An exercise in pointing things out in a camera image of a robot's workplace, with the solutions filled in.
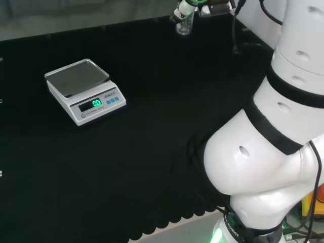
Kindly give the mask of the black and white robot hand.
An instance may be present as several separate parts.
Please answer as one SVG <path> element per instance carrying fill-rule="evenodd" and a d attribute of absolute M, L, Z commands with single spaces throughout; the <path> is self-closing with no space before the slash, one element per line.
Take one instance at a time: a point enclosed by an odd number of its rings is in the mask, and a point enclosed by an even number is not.
<path fill-rule="evenodd" d="M 170 16 L 170 20 L 174 23 L 183 22 L 189 15 L 198 11 L 201 17 L 211 17 L 230 13 L 236 8 L 235 1 L 229 0 L 202 0 L 178 1 L 176 9 Z"/>

